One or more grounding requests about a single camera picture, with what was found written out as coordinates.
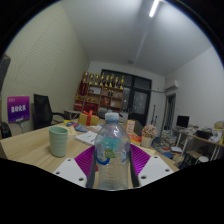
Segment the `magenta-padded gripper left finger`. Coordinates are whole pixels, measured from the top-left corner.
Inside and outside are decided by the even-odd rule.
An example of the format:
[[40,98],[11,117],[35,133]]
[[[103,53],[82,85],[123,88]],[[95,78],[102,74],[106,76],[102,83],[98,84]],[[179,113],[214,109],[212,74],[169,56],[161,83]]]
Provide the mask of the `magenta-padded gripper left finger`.
[[95,180],[94,147],[89,147],[75,158],[65,159],[54,174],[81,187],[92,188]]

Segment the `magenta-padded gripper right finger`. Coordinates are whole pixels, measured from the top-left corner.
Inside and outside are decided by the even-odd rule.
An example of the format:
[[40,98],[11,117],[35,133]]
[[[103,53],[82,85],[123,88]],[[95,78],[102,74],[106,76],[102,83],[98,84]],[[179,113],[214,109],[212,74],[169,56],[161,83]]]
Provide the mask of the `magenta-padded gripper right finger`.
[[173,173],[159,155],[149,155],[131,146],[131,180],[134,188],[143,187]]

